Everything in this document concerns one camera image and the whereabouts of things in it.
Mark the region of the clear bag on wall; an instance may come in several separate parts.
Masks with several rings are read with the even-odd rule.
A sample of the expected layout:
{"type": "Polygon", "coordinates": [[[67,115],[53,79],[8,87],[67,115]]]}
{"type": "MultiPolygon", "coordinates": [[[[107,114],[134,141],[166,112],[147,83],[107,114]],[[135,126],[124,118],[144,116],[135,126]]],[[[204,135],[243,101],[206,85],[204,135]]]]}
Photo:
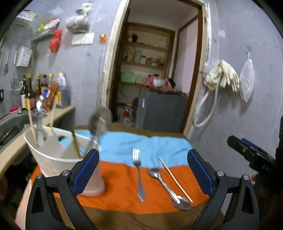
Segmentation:
{"type": "Polygon", "coordinates": [[[66,28],[73,34],[87,33],[90,29],[88,12],[92,9],[92,3],[86,2],[75,12],[76,15],[66,20],[66,28]]]}

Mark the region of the steel sink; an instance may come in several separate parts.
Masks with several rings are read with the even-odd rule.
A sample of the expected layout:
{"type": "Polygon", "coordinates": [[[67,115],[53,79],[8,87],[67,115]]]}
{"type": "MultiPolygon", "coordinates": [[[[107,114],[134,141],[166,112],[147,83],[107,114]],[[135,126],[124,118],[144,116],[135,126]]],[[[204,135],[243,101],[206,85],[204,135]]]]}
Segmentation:
{"type": "Polygon", "coordinates": [[[28,112],[18,112],[1,122],[1,149],[18,137],[30,125],[28,112]]]}

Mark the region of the silver table knife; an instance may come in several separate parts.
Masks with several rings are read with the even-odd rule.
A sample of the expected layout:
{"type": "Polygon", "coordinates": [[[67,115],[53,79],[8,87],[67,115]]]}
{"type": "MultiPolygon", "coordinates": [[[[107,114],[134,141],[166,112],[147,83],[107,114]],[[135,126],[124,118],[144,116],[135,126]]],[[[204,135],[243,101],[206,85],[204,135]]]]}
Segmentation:
{"type": "Polygon", "coordinates": [[[112,112],[107,107],[101,107],[90,118],[89,131],[91,134],[90,141],[85,148],[84,156],[88,153],[88,150],[92,146],[93,140],[96,138],[96,142],[99,144],[101,135],[103,135],[109,129],[112,123],[112,112]]]}

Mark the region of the red plastic bag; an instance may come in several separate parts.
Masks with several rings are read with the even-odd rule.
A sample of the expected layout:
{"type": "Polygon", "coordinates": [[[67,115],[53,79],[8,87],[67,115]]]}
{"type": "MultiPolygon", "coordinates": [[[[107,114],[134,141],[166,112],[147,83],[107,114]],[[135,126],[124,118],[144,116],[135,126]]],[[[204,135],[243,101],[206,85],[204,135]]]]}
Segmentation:
{"type": "Polygon", "coordinates": [[[51,39],[49,43],[49,48],[51,53],[56,53],[59,49],[60,43],[61,43],[61,36],[62,36],[62,30],[56,30],[54,32],[54,37],[51,39]]]}

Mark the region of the white utensil holder bucket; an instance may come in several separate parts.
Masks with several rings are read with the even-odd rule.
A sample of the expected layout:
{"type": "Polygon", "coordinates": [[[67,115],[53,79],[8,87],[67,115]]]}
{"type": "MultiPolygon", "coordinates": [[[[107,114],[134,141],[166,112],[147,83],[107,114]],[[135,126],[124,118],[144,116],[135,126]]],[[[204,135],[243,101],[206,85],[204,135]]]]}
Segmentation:
{"type": "MultiPolygon", "coordinates": [[[[23,136],[34,159],[39,165],[45,177],[57,176],[63,170],[71,170],[80,160],[73,144],[72,133],[70,131],[43,126],[46,132],[46,139],[42,146],[36,145],[31,128],[27,129],[23,136]]],[[[90,141],[89,137],[76,134],[80,153],[83,154],[90,141]]],[[[99,164],[92,174],[86,188],[82,192],[83,196],[98,196],[104,192],[105,182],[101,176],[99,164]]]]}

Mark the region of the large dark sauce jug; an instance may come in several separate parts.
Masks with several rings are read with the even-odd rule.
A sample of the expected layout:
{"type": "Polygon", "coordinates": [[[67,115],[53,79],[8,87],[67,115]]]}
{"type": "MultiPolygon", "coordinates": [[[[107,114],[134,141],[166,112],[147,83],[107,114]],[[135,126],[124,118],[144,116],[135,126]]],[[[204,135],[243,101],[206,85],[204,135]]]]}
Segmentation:
{"type": "Polygon", "coordinates": [[[57,91],[57,108],[65,108],[69,106],[69,92],[63,72],[59,73],[57,83],[59,84],[57,91]]]}

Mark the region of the brown table cloth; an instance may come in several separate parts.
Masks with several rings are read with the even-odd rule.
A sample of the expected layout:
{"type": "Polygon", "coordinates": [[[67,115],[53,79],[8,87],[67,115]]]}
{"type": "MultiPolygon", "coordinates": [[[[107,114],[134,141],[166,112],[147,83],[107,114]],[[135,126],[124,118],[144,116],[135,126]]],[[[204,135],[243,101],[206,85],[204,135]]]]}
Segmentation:
{"type": "MultiPolygon", "coordinates": [[[[180,133],[152,132],[119,123],[113,123],[110,131],[128,132],[147,137],[179,137],[188,140],[180,133]]],[[[82,207],[98,229],[188,229],[202,211],[206,202],[198,206],[192,206],[188,211],[177,209],[175,212],[153,214],[102,210],[83,205],[82,207]]]]}

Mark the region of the white rubber gloves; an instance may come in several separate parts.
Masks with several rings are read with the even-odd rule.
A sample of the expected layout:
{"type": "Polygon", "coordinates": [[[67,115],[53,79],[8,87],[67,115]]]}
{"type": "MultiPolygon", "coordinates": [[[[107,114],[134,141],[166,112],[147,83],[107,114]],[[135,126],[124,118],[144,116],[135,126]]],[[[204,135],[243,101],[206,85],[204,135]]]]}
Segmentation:
{"type": "Polygon", "coordinates": [[[234,68],[226,61],[220,60],[207,64],[204,68],[204,84],[211,90],[217,86],[230,86],[234,93],[240,88],[239,77],[234,68]]]}

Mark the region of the dark sauce bottle yellow cap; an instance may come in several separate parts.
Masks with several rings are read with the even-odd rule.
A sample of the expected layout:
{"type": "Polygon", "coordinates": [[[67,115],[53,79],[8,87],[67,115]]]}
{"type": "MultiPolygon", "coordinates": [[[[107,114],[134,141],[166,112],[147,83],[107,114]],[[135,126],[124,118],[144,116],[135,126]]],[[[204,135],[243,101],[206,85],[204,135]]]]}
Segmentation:
{"type": "Polygon", "coordinates": [[[35,109],[36,107],[36,95],[32,89],[32,74],[27,75],[27,89],[25,93],[25,107],[26,109],[35,109]]]}

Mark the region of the grey cabinet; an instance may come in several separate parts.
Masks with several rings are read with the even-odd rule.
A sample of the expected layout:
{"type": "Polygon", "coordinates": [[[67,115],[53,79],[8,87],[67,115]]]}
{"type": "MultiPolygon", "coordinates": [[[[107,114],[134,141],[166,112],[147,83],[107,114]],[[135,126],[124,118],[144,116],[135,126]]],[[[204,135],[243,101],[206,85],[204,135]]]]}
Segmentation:
{"type": "Polygon", "coordinates": [[[139,92],[135,127],[154,132],[179,132],[187,105],[184,93],[154,91],[139,92]]]}

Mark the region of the light blue cloth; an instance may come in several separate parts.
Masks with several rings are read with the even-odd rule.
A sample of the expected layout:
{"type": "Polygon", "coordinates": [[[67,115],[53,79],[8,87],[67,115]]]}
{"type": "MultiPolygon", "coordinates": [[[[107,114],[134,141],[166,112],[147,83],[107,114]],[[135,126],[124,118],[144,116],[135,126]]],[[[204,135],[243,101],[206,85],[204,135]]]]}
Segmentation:
{"type": "Polygon", "coordinates": [[[168,168],[187,165],[187,153],[192,149],[188,140],[179,137],[147,137],[128,132],[109,131],[101,136],[100,159],[104,162],[133,166],[133,149],[140,150],[144,168],[168,168]]]}

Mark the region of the green box on shelf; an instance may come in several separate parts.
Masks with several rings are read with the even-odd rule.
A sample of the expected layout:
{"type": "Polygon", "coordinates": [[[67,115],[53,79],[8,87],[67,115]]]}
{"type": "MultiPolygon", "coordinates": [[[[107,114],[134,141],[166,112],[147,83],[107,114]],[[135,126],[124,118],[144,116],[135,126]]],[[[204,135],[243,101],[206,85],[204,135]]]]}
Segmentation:
{"type": "Polygon", "coordinates": [[[136,76],[128,75],[128,74],[121,74],[120,81],[124,83],[134,84],[136,82],[136,76]]]}

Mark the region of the white wall socket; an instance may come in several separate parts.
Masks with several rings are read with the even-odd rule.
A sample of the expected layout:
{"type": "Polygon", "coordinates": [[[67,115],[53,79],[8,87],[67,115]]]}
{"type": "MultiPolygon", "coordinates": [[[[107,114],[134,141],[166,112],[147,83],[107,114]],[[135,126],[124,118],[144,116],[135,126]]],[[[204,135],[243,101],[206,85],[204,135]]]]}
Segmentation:
{"type": "Polygon", "coordinates": [[[80,33],[74,34],[71,45],[92,45],[94,40],[94,33],[80,33]]]}

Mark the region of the small silver spoon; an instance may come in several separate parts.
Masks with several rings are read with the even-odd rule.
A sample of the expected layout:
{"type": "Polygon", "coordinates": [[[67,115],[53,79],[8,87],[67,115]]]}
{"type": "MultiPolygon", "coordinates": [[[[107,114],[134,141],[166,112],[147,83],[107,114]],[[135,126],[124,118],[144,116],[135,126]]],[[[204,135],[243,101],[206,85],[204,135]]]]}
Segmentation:
{"type": "Polygon", "coordinates": [[[44,116],[45,98],[40,95],[36,101],[37,110],[37,144],[42,146],[46,139],[46,132],[42,126],[42,118],[44,116]]]}

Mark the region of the orange cloth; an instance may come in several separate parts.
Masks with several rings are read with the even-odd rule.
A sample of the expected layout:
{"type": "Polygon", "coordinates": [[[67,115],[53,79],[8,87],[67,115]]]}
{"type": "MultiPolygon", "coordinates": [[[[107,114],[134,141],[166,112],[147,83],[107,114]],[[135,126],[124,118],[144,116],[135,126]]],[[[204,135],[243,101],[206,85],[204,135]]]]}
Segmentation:
{"type": "MultiPolygon", "coordinates": [[[[147,168],[141,168],[141,179],[146,193],[144,202],[137,197],[137,169],[121,163],[100,162],[105,190],[99,196],[83,196],[77,198],[81,205],[102,210],[123,211],[135,214],[153,214],[175,212],[171,197],[161,183],[148,174],[147,168]]],[[[178,195],[182,191],[176,185],[165,168],[161,168],[164,182],[178,195]]],[[[197,183],[189,166],[171,167],[174,177],[192,198],[192,206],[198,206],[208,200],[197,183]]]]}

